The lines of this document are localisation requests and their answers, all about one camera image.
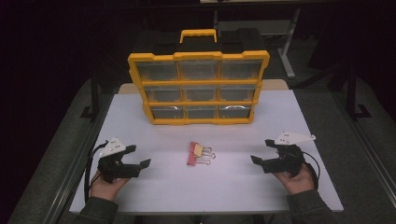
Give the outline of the clear plastic organiser drawer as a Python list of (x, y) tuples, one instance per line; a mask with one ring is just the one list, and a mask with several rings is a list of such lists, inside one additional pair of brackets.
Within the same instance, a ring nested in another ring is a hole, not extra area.
[(221, 85), (219, 97), (224, 101), (250, 101), (254, 91), (254, 85)]

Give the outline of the person's left hand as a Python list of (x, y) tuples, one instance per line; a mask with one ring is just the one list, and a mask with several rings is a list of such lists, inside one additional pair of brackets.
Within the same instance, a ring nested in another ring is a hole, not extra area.
[(90, 196), (114, 202), (120, 190), (130, 181), (129, 178), (117, 178), (111, 183), (106, 182), (100, 171), (91, 181)]

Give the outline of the metal frame rail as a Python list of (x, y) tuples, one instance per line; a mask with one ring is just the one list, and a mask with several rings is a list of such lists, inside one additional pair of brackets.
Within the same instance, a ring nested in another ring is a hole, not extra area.
[(375, 176), (379, 180), (382, 188), (386, 192), (389, 200), (396, 208), (396, 181), (391, 177), (389, 170), (386, 168), (384, 163), (380, 160), (378, 154), (375, 151), (375, 146), (369, 140), (363, 129), (359, 125), (359, 119), (370, 119), (371, 114), (367, 108), (358, 104), (358, 111), (355, 112), (355, 106), (352, 106), (352, 111), (349, 111), (349, 105), (347, 100), (344, 100), (342, 94), (339, 92), (332, 92), (332, 98), (334, 99), (337, 107), (341, 110), (341, 113), (350, 126), (350, 129), (359, 140), (367, 158), (372, 166)]
[(51, 161), (60, 183), (44, 218), (44, 224), (58, 223), (64, 210), (73, 201), (79, 184), (84, 183), (86, 165), (104, 120), (100, 106), (95, 120), (80, 116), (84, 107), (90, 105), (91, 96), (77, 96), (66, 113), (65, 124), (55, 134), (55, 156)]

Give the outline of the yellow and black drawer organiser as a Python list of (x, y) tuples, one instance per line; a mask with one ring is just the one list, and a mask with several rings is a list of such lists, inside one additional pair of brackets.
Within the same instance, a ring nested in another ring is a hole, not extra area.
[[(269, 59), (255, 28), (144, 31), (128, 64), (151, 123), (227, 125), (254, 120)], [(254, 85), (255, 91), (250, 101), (224, 101), (221, 85)]]

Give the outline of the grey desk panel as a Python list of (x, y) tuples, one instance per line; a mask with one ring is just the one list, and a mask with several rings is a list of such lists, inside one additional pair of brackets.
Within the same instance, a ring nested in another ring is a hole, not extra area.
[(287, 35), (293, 30), (291, 20), (219, 21), (217, 28), (220, 31), (256, 28), (261, 35)]

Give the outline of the person's right hand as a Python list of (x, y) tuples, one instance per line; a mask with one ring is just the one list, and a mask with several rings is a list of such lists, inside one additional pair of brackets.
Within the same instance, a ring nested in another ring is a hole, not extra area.
[(275, 177), (280, 181), (289, 195), (313, 190), (315, 188), (311, 173), (303, 167), (299, 174), (290, 177), (287, 173), (275, 173)]

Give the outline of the black metal stand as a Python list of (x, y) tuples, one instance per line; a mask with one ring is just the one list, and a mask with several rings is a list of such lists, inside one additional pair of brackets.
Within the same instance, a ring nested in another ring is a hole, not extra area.
[(349, 117), (357, 121), (362, 118), (370, 118), (371, 114), (365, 105), (356, 104), (356, 90), (357, 90), (357, 72), (356, 67), (352, 64), (349, 68), (349, 76), (346, 88), (346, 112)]
[(92, 73), (91, 79), (91, 105), (85, 106), (81, 117), (83, 119), (95, 120), (99, 113), (99, 85), (97, 81), (97, 75), (95, 72)]

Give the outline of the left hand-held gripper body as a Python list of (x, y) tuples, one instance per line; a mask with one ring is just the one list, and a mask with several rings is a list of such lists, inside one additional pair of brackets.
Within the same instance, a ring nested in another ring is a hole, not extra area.
[(105, 142), (99, 153), (97, 169), (101, 172), (104, 180), (111, 183), (117, 178), (138, 177), (140, 173), (139, 164), (124, 164), (122, 158), (125, 146), (119, 138), (113, 137)]

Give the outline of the wooden board under table top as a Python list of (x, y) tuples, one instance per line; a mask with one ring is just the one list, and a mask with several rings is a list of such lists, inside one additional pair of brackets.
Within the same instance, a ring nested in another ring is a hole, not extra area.
[[(262, 81), (263, 91), (284, 91), (289, 88), (283, 79), (264, 79)], [(139, 89), (134, 83), (125, 83), (120, 86), (119, 94), (138, 94)]]

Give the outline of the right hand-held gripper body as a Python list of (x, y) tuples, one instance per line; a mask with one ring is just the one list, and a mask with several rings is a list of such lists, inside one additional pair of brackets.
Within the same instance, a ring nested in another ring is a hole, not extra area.
[(298, 143), (314, 141), (313, 134), (291, 133), (284, 131), (274, 141), (278, 157), (263, 160), (262, 169), (268, 173), (288, 172), (292, 176), (299, 174), (302, 164), (305, 162), (303, 151), (297, 146)]

